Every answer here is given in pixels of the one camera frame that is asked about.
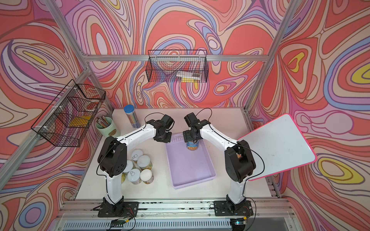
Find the large blue label can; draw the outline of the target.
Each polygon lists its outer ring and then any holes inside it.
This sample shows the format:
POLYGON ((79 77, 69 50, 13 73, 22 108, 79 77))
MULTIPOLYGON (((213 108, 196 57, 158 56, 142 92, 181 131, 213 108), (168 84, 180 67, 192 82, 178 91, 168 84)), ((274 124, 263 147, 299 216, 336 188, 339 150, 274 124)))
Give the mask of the large blue label can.
POLYGON ((191 151, 195 151, 198 149, 198 141, 188 141, 187 142, 187 149, 191 151))

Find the orange can plastic lid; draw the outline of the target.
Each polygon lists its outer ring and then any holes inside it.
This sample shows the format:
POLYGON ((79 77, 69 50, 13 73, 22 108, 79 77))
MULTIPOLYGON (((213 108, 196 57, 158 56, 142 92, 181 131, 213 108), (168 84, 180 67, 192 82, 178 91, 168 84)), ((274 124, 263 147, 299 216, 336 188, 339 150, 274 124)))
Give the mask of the orange can plastic lid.
POLYGON ((137 164, 140 167, 140 169, 152 169, 152 162, 149 156, 147 155, 142 155, 138 158, 137 164))

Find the purple plastic perforated basket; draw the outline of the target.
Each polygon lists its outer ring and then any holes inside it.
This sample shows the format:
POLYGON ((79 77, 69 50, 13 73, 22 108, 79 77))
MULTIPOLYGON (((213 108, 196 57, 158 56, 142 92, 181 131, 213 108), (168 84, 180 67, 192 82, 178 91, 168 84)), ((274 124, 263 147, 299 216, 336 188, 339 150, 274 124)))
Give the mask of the purple plastic perforated basket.
POLYGON ((166 144, 167 159, 175 189, 188 187, 213 180, 216 177, 213 162, 204 142, 191 151, 187 148, 182 134, 174 134, 171 142, 166 144))

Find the can with white plastic lid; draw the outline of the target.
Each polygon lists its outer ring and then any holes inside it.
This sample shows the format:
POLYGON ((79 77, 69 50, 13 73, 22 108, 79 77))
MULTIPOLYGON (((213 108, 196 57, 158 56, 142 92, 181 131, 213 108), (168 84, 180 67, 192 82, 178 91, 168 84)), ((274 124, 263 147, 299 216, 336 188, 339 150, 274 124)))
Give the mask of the can with white plastic lid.
POLYGON ((151 169, 144 169, 140 173, 140 179, 145 184, 151 184, 154 181, 154 175, 151 169))

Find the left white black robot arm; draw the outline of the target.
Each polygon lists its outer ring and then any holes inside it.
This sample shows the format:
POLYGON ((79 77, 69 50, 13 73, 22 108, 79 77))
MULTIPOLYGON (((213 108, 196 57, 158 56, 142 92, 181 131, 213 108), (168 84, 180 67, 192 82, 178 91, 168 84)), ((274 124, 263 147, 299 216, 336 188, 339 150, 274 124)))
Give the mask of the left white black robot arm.
POLYGON ((171 141, 174 120, 169 115, 161 115, 161 119, 146 121, 142 127, 133 132, 105 139, 97 162, 98 168, 102 171, 101 176, 105 177, 105 200, 109 204, 115 205, 123 198, 121 175, 127 166, 128 152, 147 140, 153 139, 162 143, 171 141))

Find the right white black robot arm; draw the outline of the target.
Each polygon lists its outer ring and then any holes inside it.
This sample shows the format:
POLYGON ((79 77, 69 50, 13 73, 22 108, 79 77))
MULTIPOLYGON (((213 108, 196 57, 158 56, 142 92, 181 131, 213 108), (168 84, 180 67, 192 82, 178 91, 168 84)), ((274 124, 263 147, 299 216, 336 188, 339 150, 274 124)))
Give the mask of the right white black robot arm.
POLYGON ((256 162, 245 140, 237 141, 217 130, 208 120, 199 120, 194 113, 184 117, 189 129, 183 132, 185 142, 206 140, 224 152, 225 170, 231 179, 226 199, 237 205, 245 200, 245 181, 256 169, 256 162))

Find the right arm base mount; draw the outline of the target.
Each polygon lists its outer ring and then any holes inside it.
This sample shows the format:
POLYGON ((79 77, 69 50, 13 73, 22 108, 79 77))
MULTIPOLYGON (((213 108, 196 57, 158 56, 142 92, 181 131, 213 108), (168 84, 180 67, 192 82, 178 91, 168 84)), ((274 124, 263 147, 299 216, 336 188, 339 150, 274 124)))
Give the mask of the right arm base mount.
POLYGON ((228 196, 226 200, 214 201, 211 208, 214 209, 217 217, 243 216, 248 218, 254 215, 250 200, 243 199, 240 203, 234 204, 228 196))

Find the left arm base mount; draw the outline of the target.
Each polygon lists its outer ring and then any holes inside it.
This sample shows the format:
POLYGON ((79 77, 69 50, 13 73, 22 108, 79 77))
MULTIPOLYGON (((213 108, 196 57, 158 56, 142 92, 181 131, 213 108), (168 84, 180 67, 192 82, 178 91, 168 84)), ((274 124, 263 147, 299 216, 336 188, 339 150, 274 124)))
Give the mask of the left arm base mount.
POLYGON ((137 216, 139 203, 124 201, 124 198, 119 200, 115 204, 111 204, 106 198, 103 198, 103 202, 98 210, 98 217, 100 218, 118 218, 118 217, 129 217, 137 216))

